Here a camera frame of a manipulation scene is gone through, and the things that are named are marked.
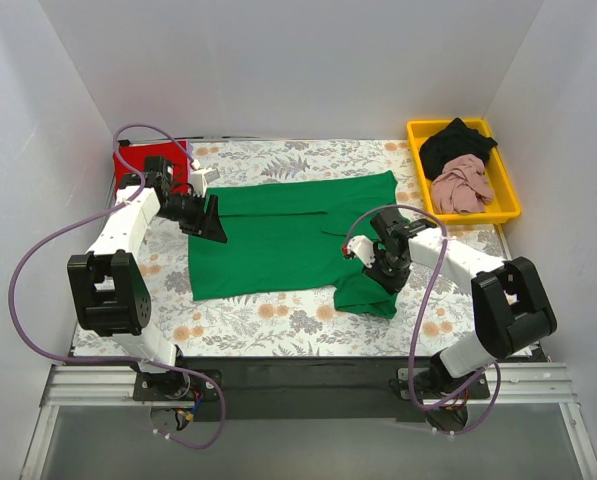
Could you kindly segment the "green t shirt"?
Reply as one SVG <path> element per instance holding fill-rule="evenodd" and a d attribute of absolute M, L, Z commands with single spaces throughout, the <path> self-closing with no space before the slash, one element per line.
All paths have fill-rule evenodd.
<path fill-rule="evenodd" d="M 396 295 L 363 274 L 342 254 L 347 233 L 376 234 L 367 211 L 396 200 L 397 180 L 369 176 L 247 187 L 219 187 L 225 243 L 192 237 L 189 278 L 197 301 L 334 287 L 336 310 L 391 319 Z"/>

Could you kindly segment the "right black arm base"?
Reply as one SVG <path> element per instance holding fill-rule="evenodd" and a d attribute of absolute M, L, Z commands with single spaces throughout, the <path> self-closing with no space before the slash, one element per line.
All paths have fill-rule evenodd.
<path fill-rule="evenodd" d="M 436 432 L 456 435 L 463 431 L 469 421 L 468 402 L 487 400 L 491 391 L 483 372 L 467 387 L 475 371 L 453 378 L 446 371 L 435 354 L 423 368 L 414 368 L 409 375 L 407 368 L 401 368 L 389 380 L 389 389 L 401 400 L 408 402 L 424 421 Z"/>

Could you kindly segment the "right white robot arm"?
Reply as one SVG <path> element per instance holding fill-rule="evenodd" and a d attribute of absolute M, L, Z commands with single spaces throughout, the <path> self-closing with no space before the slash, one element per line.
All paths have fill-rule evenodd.
<path fill-rule="evenodd" d="M 434 354 L 427 371 L 415 375 L 419 385 L 453 397 L 467 377 L 552 335 L 557 320 L 534 263 L 488 255 L 449 237 L 430 218 L 405 219 L 396 206 L 367 213 L 376 234 L 349 235 L 345 254 L 363 264 L 364 274 L 387 293 L 400 292 L 412 264 L 429 267 L 470 292 L 474 330 Z"/>

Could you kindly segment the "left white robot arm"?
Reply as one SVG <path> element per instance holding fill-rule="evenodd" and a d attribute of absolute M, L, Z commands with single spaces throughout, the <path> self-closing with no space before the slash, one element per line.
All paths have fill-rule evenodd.
<path fill-rule="evenodd" d="M 67 273 L 80 327 L 110 338 L 138 370 L 158 374 L 156 387 L 171 400 L 183 398 L 191 386 L 189 373 L 174 365 L 177 347 L 151 321 L 152 303 L 136 257 L 156 217 L 179 225 L 182 233 L 226 243 L 218 198 L 207 192 L 217 179 L 212 168 L 189 174 L 185 190 L 175 193 L 174 165 L 162 156 L 148 156 L 144 171 L 126 173 L 116 191 L 115 205 L 89 250 L 73 255 Z"/>

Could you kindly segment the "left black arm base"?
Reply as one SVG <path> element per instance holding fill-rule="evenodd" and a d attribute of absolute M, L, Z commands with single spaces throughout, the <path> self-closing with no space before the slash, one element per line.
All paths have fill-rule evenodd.
<path fill-rule="evenodd" d="M 132 399 L 139 402 L 164 402 L 164 410 L 173 414 L 176 432 L 189 426 L 202 406 L 219 401 L 217 390 L 211 382 L 173 371 L 138 373 Z"/>

